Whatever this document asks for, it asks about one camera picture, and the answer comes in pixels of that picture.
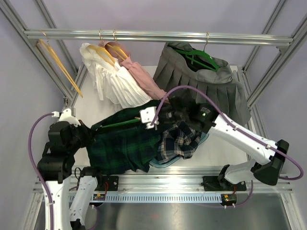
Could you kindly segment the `navy white plaid skirt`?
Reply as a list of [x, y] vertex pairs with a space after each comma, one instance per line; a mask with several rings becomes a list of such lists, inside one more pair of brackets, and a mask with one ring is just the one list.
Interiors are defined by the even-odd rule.
[[185, 122], [173, 124], [162, 134], [157, 161], [164, 164], [176, 157], [191, 158], [200, 143], [201, 135], [202, 132], [192, 129]]

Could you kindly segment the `green hanger of plaid skirt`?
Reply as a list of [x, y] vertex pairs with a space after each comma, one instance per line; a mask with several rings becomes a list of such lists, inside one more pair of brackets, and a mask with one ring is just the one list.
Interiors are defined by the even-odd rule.
[[114, 124], [110, 124], [110, 125], [100, 126], [100, 128], [118, 127], [118, 126], [122, 126], [122, 125], [128, 125], [128, 124], [132, 124], [132, 123], [137, 123], [137, 122], [140, 122], [140, 121], [141, 121], [140, 117], [134, 117], [131, 120], [127, 120], [127, 121], [123, 121], [123, 122], [118, 122], [118, 123], [114, 123]]

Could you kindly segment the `green navy plaid skirt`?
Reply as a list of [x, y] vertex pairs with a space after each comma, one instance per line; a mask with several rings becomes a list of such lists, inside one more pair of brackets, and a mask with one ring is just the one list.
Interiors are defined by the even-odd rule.
[[146, 129], [141, 121], [128, 125], [100, 128], [118, 122], [131, 120], [140, 115], [140, 110], [158, 106], [159, 100], [122, 109], [108, 118], [94, 124], [95, 143], [87, 147], [90, 165], [99, 168], [104, 174], [123, 174], [127, 170], [149, 171], [149, 162], [157, 156], [162, 138], [162, 129]]

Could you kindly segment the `yellow plastic hanger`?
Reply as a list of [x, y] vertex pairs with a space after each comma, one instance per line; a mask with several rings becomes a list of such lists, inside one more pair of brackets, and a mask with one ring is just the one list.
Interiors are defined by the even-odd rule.
[[43, 46], [43, 48], [49, 53], [51, 58], [54, 60], [54, 62], [57, 64], [57, 66], [60, 68], [60, 70], [63, 72], [63, 74], [66, 76], [66, 78], [69, 80], [73, 88], [76, 90], [76, 92], [83, 98], [83, 94], [79, 87], [77, 86], [76, 82], [73, 80], [69, 72], [66, 70], [64, 65], [62, 64], [61, 60], [59, 59], [58, 55], [55, 53], [54, 49], [49, 43], [48, 36], [45, 32], [40, 31], [47, 39], [47, 42], [45, 42], [43, 39], [39, 39], [39, 43]]

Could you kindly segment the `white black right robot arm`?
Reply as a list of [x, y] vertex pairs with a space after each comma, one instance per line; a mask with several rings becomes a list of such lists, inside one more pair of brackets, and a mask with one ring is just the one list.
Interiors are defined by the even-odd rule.
[[180, 97], [162, 105], [158, 121], [162, 124], [183, 121], [192, 129], [218, 136], [252, 157], [245, 163], [225, 165], [216, 179], [220, 188], [230, 190], [242, 181], [253, 179], [266, 185], [277, 184], [285, 162], [278, 151], [286, 154], [288, 142], [266, 140], [219, 113], [210, 103], [184, 101]]

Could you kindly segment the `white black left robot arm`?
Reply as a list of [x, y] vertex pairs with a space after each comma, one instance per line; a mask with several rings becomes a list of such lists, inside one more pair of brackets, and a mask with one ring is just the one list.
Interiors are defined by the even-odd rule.
[[94, 131], [83, 123], [75, 126], [59, 121], [50, 126], [49, 141], [37, 164], [45, 195], [45, 228], [47, 230], [83, 230], [94, 190], [104, 185], [102, 172], [87, 166], [81, 170], [79, 187], [69, 202], [75, 153], [94, 142]]

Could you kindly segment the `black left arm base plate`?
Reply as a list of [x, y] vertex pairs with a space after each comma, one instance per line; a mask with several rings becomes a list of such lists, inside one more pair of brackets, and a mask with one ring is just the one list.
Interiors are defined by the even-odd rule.
[[119, 177], [118, 176], [102, 176], [99, 182], [100, 191], [118, 191]]

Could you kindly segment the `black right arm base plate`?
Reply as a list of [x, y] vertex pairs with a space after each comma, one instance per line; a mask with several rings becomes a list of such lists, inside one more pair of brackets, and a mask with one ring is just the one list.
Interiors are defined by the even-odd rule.
[[203, 176], [202, 183], [204, 191], [206, 192], [216, 192], [216, 191], [246, 191], [247, 186], [245, 182], [239, 182], [237, 184], [230, 184], [228, 182], [219, 182], [218, 176]]

